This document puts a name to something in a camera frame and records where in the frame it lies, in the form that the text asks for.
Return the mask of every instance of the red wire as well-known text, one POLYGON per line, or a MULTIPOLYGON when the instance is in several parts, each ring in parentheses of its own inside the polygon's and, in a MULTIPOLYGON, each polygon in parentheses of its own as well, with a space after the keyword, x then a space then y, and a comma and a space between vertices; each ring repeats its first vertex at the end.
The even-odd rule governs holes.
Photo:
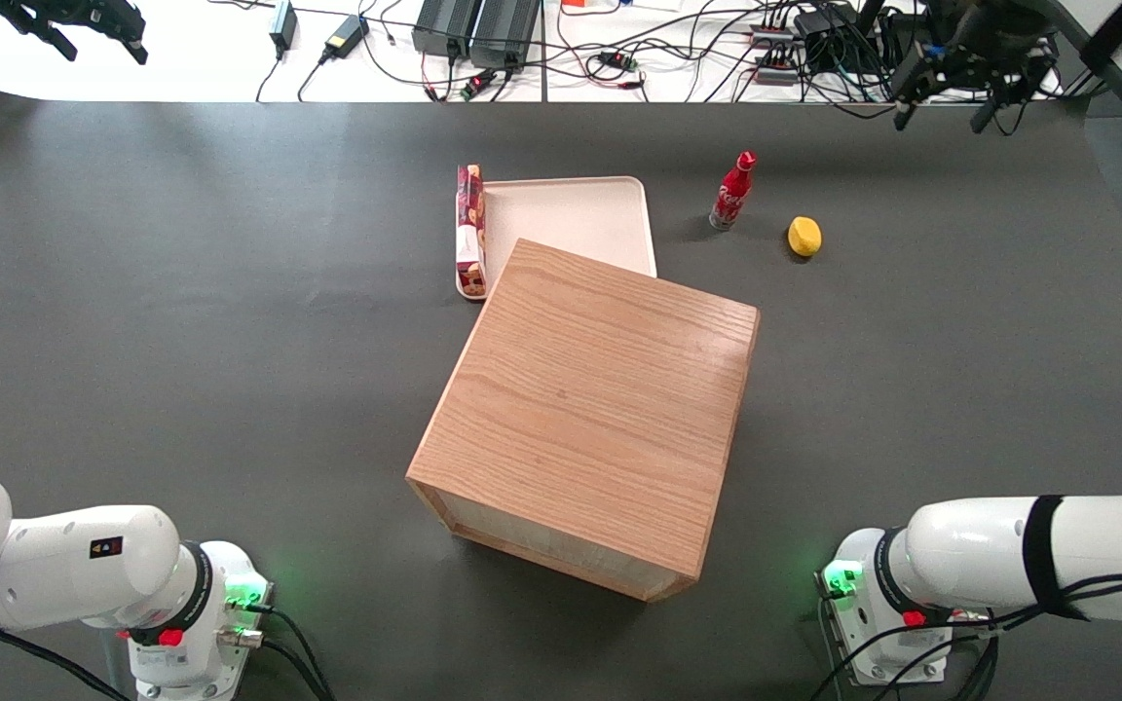
POLYGON ((423 52, 423 62, 419 66, 419 70, 423 72, 423 83, 426 84, 427 90, 435 92, 435 85, 432 85, 432 81, 426 76, 426 52, 423 52))

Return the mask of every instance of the power adapter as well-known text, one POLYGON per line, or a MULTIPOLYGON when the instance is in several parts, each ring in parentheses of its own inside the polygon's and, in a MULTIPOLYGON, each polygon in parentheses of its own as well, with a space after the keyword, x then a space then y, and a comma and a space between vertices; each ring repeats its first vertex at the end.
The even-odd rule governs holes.
POLYGON ((279 0, 276 16, 270 20, 270 40, 276 45, 276 59, 284 58, 284 52, 293 48, 294 34, 297 34, 297 12, 292 0, 279 0))
POLYGON ((361 44, 361 40, 369 33, 370 27, 366 24, 366 18, 349 15, 348 18, 343 19, 343 22, 340 22, 334 34, 325 40, 320 63, 324 63, 329 58, 344 58, 361 44))

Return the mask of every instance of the gray tabletop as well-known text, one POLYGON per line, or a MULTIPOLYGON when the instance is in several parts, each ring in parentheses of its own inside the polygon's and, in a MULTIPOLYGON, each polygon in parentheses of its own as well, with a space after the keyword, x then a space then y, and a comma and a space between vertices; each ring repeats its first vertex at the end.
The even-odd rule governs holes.
MULTIPOLYGON (((852 528, 1122 492, 1122 231, 1082 126, 967 116, 0 94, 0 480, 21 516, 150 502, 245 546, 342 701, 801 700, 827 668, 810 573, 852 528), (743 148, 756 187, 718 234, 743 148), (451 274, 462 163, 632 174, 661 277, 761 307, 687 593, 645 607, 465 543, 406 488, 479 314, 451 274), (808 265, 795 214, 825 231, 808 265)), ((30 636, 105 668, 80 624, 30 636)), ((302 697, 255 656, 246 700, 302 697)), ((0 698, 92 697, 0 647, 0 698)), ((1122 698, 1122 625, 1024 626, 990 698, 1122 698)))

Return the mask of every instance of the white table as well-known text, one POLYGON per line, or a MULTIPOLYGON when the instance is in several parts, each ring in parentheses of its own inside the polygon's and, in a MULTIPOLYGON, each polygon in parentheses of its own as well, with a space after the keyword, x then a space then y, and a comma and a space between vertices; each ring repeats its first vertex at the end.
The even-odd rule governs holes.
MULTIPOLYGON (((365 45, 355 49, 348 58, 333 59, 318 70, 304 92, 306 101, 339 102, 425 102, 426 96, 419 85, 397 83, 383 74, 371 62, 371 55, 379 64, 402 79, 419 81, 422 77, 422 56, 414 52, 407 26, 387 26, 395 36, 395 45, 387 40, 386 26, 374 21, 390 0, 362 0, 362 8, 371 19, 370 37, 365 45)), ((561 19, 561 31, 572 45, 583 43, 610 43, 651 27, 668 22, 672 18, 692 13, 703 6, 705 0, 643 0, 647 3, 674 3, 681 11, 663 11, 645 6, 624 6, 614 13, 592 17, 565 17, 561 19)), ((560 0, 543 0, 544 12, 535 22, 535 39, 560 45, 558 39, 558 13, 560 0)), ((910 0, 890 0, 900 9, 910 11, 910 0)), ((357 12, 356 0, 295 0, 298 8, 329 10, 334 12, 357 12)), ((751 8, 751 0, 716 0, 709 10, 739 10, 751 8)), ((37 40, 34 36, 21 36, 0 17, 0 90, 24 94, 28 98, 52 100, 130 100, 130 101, 252 101, 258 84, 275 63, 275 49, 267 37, 272 9, 254 8, 242 10, 228 3, 206 3, 204 0, 139 0, 139 8, 146 18, 144 47, 150 52, 145 66, 138 66, 116 40, 82 27, 59 27, 76 45, 80 55, 74 63, 66 62, 53 46, 37 40)), ((417 18, 422 0, 402 0, 388 15, 388 21, 413 24, 417 18)), ((570 9, 574 12, 608 9, 611 0, 592 0, 587 9, 570 9)), ((696 46, 707 45, 717 31, 738 12, 711 15, 699 19, 696 46)), ((757 21, 761 13, 747 18, 757 21)), ((340 15, 298 12, 297 36, 293 49, 285 55, 263 89, 264 102, 295 101, 298 86, 320 57, 323 43, 330 33, 342 22, 340 15)), ((678 45, 690 43, 691 19, 683 19, 672 26, 653 33, 661 39, 678 45)), ((699 65, 699 76, 691 101, 707 98, 717 90, 712 101, 729 101, 735 89, 734 81, 727 81, 718 89, 723 77, 735 65, 734 57, 744 54, 748 37, 723 36, 716 45, 717 52, 727 56, 711 55, 699 65)), ((530 59, 542 58, 543 49, 535 46, 530 59)), ((754 52, 748 58, 761 54, 754 52)), ((561 71, 579 72, 578 59, 563 48, 548 49, 549 64, 561 71)), ((641 68, 646 74, 646 96, 653 102, 681 102, 690 92, 691 80, 696 76, 696 63, 668 56, 663 52, 645 52, 640 56, 641 68)), ((448 74, 448 63, 442 57, 427 58, 427 75, 432 81, 442 80, 448 74)), ((461 62, 456 66, 456 75, 470 76, 477 68, 461 62)), ((842 90, 837 76, 822 76, 818 83, 842 90)), ((456 90, 461 84, 454 85, 456 90)), ((513 77, 512 83, 499 96, 499 101, 543 100, 543 71, 534 67, 513 77)), ((482 94, 480 101, 489 99, 482 94)), ((801 89, 752 85, 743 101, 798 101, 801 89)), ((594 85, 583 79, 568 77, 549 71, 548 101, 642 101, 640 92, 616 90, 594 85)), ((824 93, 813 90, 809 101, 825 101, 824 93)))

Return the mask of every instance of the white tray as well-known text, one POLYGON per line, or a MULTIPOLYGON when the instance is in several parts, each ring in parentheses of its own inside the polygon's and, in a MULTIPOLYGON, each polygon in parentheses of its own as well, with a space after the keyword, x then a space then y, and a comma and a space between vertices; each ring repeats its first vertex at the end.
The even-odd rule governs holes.
POLYGON ((643 183, 631 176, 486 182, 487 288, 517 239, 655 277, 643 183))

